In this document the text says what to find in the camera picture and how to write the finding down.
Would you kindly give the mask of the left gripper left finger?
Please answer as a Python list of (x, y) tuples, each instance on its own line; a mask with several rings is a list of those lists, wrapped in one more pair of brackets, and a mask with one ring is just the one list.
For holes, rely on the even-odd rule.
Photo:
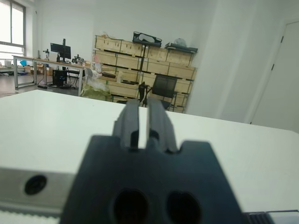
[(139, 141), (139, 101), (128, 101), (114, 122), (114, 137), (120, 138), (122, 148), (138, 148)]

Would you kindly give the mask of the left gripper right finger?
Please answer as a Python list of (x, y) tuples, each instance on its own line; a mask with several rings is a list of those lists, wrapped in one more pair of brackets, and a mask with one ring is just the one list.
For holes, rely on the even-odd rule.
[(148, 137), (158, 141), (163, 152), (176, 153), (177, 144), (173, 124), (162, 102), (150, 97), (148, 99)]

